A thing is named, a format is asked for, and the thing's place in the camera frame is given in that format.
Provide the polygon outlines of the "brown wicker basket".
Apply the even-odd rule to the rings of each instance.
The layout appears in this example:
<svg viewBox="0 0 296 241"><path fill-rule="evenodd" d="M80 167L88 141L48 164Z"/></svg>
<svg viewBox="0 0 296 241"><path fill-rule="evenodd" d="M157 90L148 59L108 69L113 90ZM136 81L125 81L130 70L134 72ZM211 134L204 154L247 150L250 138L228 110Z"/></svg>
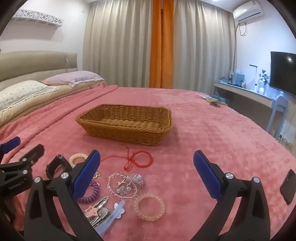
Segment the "brown wicker basket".
<svg viewBox="0 0 296 241"><path fill-rule="evenodd" d="M157 146L171 130L171 111L156 106L101 104L76 117L92 137Z"/></svg>

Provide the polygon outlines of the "white air conditioner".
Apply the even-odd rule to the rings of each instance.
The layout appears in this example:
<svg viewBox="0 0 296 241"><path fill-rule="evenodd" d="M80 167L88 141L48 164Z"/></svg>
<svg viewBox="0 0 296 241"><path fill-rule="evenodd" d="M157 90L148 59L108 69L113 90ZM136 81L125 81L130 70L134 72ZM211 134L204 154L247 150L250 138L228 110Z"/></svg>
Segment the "white air conditioner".
<svg viewBox="0 0 296 241"><path fill-rule="evenodd" d="M238 23L246 23L261 16L264 16L264 12L258 1L249 1L233 11L234 20Z"/></svg>

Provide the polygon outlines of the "pink bed blanket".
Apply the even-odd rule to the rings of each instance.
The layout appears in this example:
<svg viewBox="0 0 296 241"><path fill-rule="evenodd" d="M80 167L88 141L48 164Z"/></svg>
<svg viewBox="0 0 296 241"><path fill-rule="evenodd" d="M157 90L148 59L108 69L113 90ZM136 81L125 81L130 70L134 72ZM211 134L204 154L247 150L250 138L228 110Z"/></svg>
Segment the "pink bed blanket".
<svg viewBox="0 0 296 241"><path fill-rule="evenodd" d="M109 195L107 178L124 173L126 156L139 154L130 175L139 173L145 181L141 193L159 196L166 205L162 218L154 222L139 219L133 200L125 203L125 213L105 233L105 240L190 240L205 222L216 201L193 164L201 150L224 172L262 181L274 235L293 210L280 193L280 186L295 157L251 119L227 106L215 108L200 93L179 89L95 87L59 99L1 128L1 141L20 137L21 144L8 153L4 163L15 162L37 144L44 156L33 166L33 175L45 178L46 165L58 154L69 158L75 153L98 150L100 195ZM172 114L173 127L158 146L121 144L89 136L76 123L79 114L104 103L162 106Z"/></svg>

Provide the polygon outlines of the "white wall desk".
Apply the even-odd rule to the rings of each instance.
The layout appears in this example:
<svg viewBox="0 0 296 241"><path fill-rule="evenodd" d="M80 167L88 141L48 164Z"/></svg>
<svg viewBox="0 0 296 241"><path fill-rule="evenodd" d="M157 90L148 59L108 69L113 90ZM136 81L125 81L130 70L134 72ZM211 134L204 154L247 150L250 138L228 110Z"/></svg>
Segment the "white wall desk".
<svg viewBox="0 0 296 241"><path fill-rule="evenodd" d="M229 92L244 96L248 99L252 99L253 101L259 102L260 104L263 104L264 106L267 106L270 109L273 109L275 103L275 100L272 97L264 96L252 90L230 85L222 81L215 80L214 87L227 90Z"/></svg>

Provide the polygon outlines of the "white perforated wall shelf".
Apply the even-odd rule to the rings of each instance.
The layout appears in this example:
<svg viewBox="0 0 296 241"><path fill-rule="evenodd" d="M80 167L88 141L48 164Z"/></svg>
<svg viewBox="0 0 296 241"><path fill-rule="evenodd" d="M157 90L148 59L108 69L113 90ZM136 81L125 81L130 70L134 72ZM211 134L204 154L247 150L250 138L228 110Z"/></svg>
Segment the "white perforated wall shelf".
<svg viewBox="0 0 296 241"><path fill-rule="evenodd" d="M19 9L11 18L12 21L23 21L23 22L32 22L40 23L43 25L48 25L52 27L62 27L63 19L58 18L53 15L42 13L39 11L33 11L29 9Z"/></svg>

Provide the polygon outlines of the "lilac pillow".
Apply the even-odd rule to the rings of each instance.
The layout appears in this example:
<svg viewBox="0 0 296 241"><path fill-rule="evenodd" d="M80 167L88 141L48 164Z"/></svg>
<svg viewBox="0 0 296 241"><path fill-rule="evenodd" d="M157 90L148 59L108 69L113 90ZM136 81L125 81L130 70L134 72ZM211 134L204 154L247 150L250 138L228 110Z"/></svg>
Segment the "lilac pillow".
<svg viewBox="0 0 296 241"><path fill-rule="evenodd" d="M92 81L104 81L104 79L100 75L90 71L74 71L48 77L42 83L54 86L69 85L70 87L75 87L78 84Z"/></svg>

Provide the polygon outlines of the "pink tagged hair clip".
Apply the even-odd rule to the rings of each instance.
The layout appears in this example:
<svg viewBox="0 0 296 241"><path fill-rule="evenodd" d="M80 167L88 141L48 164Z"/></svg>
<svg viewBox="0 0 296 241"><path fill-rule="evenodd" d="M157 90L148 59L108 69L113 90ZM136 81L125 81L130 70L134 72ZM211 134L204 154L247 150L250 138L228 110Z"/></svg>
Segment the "pink tagged hair clip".
<svg viewBox="0 0 296 241"><path fill-rule="evenodd" d="M109 200L108 196L103 197L93 206L89 206L88 209L84 211L84 215L87 218L98 216L98 210L101 209L105 204L107 204L108 200Z"/></svg>

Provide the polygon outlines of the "colourful packet on bed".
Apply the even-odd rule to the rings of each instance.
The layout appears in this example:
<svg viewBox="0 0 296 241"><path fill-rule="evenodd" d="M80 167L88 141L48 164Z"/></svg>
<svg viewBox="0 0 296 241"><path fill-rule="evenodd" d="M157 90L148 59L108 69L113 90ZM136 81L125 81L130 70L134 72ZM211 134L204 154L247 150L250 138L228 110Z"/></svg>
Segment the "colourful packet on bed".
<svg viewBox="0 0 296 241"><path fill-rule="evenodd" d="M211 106L214 106L214 107L217 107L217 108L220 108L221 106L227 106L227 104L225 102L221 102L216 98L206 96L206 95L201 95L200 97L201 97L201 99L208 102Z"/></svg>

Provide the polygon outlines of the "orange curtain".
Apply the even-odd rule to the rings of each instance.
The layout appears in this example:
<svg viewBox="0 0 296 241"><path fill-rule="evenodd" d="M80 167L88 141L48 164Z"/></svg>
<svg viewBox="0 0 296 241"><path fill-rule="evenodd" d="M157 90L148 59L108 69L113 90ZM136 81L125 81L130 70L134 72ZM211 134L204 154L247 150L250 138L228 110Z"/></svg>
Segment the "orange curtain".
<svg viewBox="0 0 296 241"><path fill-rule="evenodd" d="M152 40L149 87L173 87L174 1L152 2Z"/></svg>

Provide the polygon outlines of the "white flower vase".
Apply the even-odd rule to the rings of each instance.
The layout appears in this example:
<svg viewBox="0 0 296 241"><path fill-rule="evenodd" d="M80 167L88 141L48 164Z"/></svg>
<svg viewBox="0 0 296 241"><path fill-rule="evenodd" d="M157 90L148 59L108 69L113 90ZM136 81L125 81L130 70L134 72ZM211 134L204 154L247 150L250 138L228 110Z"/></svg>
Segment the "white flower vase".
<svg viewBox="0 0 296 241"><path fill-rule="evenodd" d="M269 86L269 76L267 75L267 71L265 69L262 69L262 73L259 74L257 92L259 94L265 95L268 86Z"/></svg>

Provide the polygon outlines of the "silver hair clip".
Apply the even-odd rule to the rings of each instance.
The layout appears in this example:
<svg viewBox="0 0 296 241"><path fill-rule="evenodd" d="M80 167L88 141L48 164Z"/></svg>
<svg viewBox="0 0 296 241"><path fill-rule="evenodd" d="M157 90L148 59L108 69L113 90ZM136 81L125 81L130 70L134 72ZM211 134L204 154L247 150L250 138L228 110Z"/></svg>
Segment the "silver hair clip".
<svg viewBox="0 0 296 241"><path fill-rule="evenodd" d="M111 212L108 208L102 207L101 209L97 209L97 215L88 218L89 223L92 227L96 227L105 221L110 214Z"/></svg>

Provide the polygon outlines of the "beige curtain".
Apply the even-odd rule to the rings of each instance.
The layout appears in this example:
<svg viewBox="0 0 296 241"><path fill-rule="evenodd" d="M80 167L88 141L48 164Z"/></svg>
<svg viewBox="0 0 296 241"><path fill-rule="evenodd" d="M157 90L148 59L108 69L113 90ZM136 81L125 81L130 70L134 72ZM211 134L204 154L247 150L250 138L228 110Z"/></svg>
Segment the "beige curtain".
<svg viewBox="0 0 296 241"><path fill-rule="evenodd" d="M123 87L149 87L153 1L94 1L83 69ZM236 66L231 13L204 1L174 1L173 87L211 93Z"/></svg>

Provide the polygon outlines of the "white desk lamp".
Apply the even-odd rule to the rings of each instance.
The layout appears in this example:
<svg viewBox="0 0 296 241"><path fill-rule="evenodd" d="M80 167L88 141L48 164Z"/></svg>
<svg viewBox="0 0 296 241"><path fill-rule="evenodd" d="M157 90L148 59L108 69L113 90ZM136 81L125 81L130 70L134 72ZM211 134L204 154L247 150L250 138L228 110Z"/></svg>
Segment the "white desk lamp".
<svg viewBox="0 0 296 241"><path fill-rule="evenodd" d="M250 89L253 92L256 92L256 89L257 89L257 68L258 68L258 66L254 65L254 64L250 64L249 66L254 69L253 73L252 73L252 80L250 81Z"/></svg>

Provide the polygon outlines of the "black television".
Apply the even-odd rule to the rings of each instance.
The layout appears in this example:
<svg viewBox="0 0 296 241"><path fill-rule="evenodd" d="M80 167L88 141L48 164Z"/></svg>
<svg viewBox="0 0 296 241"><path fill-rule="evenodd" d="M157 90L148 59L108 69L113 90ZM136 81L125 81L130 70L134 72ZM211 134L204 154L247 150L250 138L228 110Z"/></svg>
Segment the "black television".
<svg viewBox="0 0 296 241"><path fill-rule="evenodd" d="M272 88L289 95L296 94L296 54L271 52L270 81Z"/></svg>

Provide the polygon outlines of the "beige folded quilt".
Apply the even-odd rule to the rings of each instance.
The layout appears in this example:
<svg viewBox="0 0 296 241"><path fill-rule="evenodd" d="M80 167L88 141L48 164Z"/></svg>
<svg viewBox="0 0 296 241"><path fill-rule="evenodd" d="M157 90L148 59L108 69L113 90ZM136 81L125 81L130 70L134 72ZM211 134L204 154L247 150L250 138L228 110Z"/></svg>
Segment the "beige folded quilt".
<svg viewBox="0 0 296 241"><path fill-rule="evenodd" d="M93 87L106 87L105 81L92 81L83 84L78 84L75 87L69 85L59 85L58 91L42 94L33 98L30 98L24 102L17 104L16 106L9 108L5 111L1 111L1 126L4 126L10 122L17 120L18 118L27 115L28 113L45 106L51 102L54 102L63 97L82 92L84 90L91 89Z"/></svg>

